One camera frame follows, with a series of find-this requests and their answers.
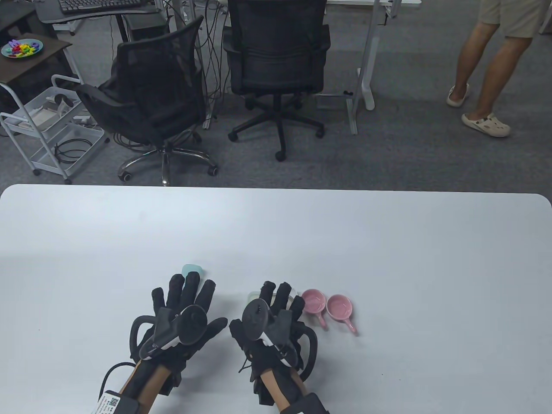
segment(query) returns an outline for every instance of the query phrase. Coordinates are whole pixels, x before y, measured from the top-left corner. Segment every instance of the black glove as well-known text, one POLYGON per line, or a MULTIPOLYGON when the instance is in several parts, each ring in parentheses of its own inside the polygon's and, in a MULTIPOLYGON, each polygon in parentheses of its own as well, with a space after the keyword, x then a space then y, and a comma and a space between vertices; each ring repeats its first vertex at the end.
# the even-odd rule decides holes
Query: black glove
MULTIPOLYGON (((181 274, 175 274, 169 282, 167 303, 165 303, 164 300, 163 289, 153 289, 151 297, 153 299, 153 311, 155 315, 157 316, 160 308, 167 307, 173 311, 171 313, 175 315, 172 317, 172 319, 174 319, 176 315, 179 315, 187 306, 193 304, 201 306, 207 313, 213 299, 215 282, 206 280, 198 294, 199 282, 200 278, 197 272, 188 273, 185 280, 184 276, 181 274)), ((173 386, 178 386, 181 377, 180 373, 186 368, 186 361, 203 348, 203 345, 205 345, 208 340, 222 331, 227 324, 227 318, 222 317, 215 319, 207 325, 205 333, 197 342, 191 345, 178 344, 175 347, 166 349, 162 354, 149 360, 154 364, 165 366, 173 373, 173 376, 170 377, 167 383, 165 383, 165 386, 163 386, 162 394, 166 395, 173 386)), ((139 361, 140 348, 153 335, 154 328, 155 326, 152 326, 146 331, 144 338, 137 347, 133 349, 131 344, 131 358, 135 362, 139 361)))
MULTIPOLYGON (((276 285, 274 283, 265 282, 261 289, 261 294, 259 297, 263 299, 267 304, 270 304, 275 287, 276 285)), ((270 307, 270 310, 274 317, 278 317, 279 312, 287 308, 290 292, 291 286, 288 283, 282 283, 278 288, 278 291, 276 292, 276 297, 274 299, 274 304, 270 307)), ((296 296, 289 307, 289 310, 292 314, 290 341, 298 355, 297 365, 291 368, 280 361, 280 357, 273 347, 265 346, 261 339, 252 341, 247 338, 241 320, 234 319, 232 322, 230 322, 230 332, 232 334, 232 337, 236 340, 240 348, 245 352, 246 358, 251 361, 251 382, 254 382, 253 391, 255 394, 259 395, 260 404, 274 404, 274 401, 272 400, 272 398, 270 398, 270 394, 268 394, 268 390, 264 387, 262 381, 260 380, 261 374, 263 374, 267 370, 273 370, 276 371, 279 376, 283 378, 288 378, 291 381, 291 369, 293 368, 295 370, 299 370, 303 368, 303 361, 301 359, 301 346, 298 343, 298 339, 303 334, 307 334, 307 331, 311 331, 312 335, 314 335, 315 337, 314 341, 316 342, 316 336, 314 332, 311 329, 305 327, 305 324, 303 322, 298 321, 304 307, 305 301, 300 296, 296 296)), ((313 346, 312 339, 309 362, 311 360, 311 356, 314 356, 312 363, 310 364, 313 365, 314 358, 316 358, 316 344, 314 344, 313 346)), ((309 367, 309 372, 306 372, 307 370, 305 370, 306 376, 310 374, 311 370, 312 366, 309 367)))

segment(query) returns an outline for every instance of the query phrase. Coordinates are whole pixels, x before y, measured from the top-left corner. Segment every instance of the gray carpet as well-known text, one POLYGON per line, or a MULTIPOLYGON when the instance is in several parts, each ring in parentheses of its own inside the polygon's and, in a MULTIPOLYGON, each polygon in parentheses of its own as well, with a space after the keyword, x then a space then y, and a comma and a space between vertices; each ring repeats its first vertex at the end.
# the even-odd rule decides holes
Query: gray carpet
MULTIPOLYGON (((211 129, 201 131, 203 147, 220 165, 219 175, 210 177, 206 167, 177 160, 172 164, 173 185, 522 192, 551 199, 552 36, 537 36, 496 105, 497 115, 513 128, 507 140, 467 129, 460 121, 462 110, 444 103, 477 8, 478 0, 424 0, 420 10, 403 9, 399 19, 382 28, 372 82, 376 110, 359 111, 359 134, 350 134, 345 112, 316 111, 310 102, 301 111, 324 121, 326 136, 319 140, 309 128, 287 125, 288 159, 283 163, 274 159, 279 145, 272 124, 244 132, 238 143, 227 139, 234 125, 256 114, 248 112, 240 98, 227 95, 211 129)), ((332 47, 325 92, 353 87, 368 19, 364 10, 328 7, 332 47)), ((99 84, 109 76, 108 18, 86 21, 74 38, 61 37, 75 44, 73 54, 88 83, 99 84)), ((475 89, 500 43, 497 35, 489 45, 471 80, 475 89)), ((73 182, 122 185, 115 172, 130 156, 111 142, 73 182)), ((62 182, 50 173, 34 177, 5 138, 0 140, 0 172, 0 192, 15 183, 62 182)), ((158 163, 133 172, 125 185, 160 185, 158 163)))

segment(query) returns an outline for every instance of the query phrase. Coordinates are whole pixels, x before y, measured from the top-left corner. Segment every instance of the light blue object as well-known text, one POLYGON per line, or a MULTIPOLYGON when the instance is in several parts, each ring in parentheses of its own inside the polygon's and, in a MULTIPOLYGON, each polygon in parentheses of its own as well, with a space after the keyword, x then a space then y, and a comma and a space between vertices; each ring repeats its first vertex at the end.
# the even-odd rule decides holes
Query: light blue object
POLYGON ((182 275, 184 277, 186 277, 190 272, 198 272, 199 277, 202 279, 203 279, 203 276, 205 275, 203 268, 201 266, 198 266, 197 264, 185 264, 184 266, 182 266, 182 275))

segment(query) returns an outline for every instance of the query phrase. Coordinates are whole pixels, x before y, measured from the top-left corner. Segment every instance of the white label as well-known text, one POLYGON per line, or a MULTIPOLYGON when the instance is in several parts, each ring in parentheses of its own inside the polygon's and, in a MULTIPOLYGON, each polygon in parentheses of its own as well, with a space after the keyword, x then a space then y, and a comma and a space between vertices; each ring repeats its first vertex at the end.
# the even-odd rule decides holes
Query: white label
POLYGON ((113 414, 119 401, 121 401, 120 397, 104 392, 102 398, 98 401, 96 410, 92 411, 92 414, 113 414))

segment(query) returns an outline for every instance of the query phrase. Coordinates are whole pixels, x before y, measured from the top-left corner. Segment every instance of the keyboard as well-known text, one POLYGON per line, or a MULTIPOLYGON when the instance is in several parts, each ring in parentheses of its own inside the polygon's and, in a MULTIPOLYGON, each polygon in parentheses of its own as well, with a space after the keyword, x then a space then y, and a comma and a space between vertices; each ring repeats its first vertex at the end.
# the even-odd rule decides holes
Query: keyboard
POLYGON ((58 0, 64 14, 94 13, 141 5, 141 0, 58 0))

